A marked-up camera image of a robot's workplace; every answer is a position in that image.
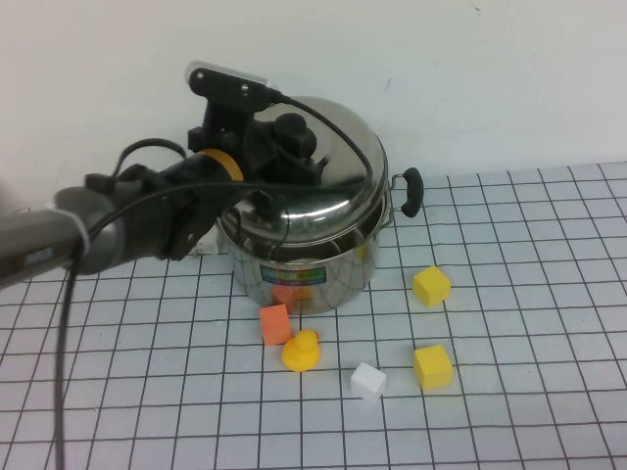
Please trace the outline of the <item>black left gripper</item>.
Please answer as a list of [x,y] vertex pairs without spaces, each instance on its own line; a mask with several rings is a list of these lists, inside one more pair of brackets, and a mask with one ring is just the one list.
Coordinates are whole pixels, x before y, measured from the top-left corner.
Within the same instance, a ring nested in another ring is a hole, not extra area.
[[187,133],[195,177],[260,177],[269,183],[319,186],[329,160],[315,163],[275,147],[273,121],[255,119],[267,105],[208,103],[203,122]]

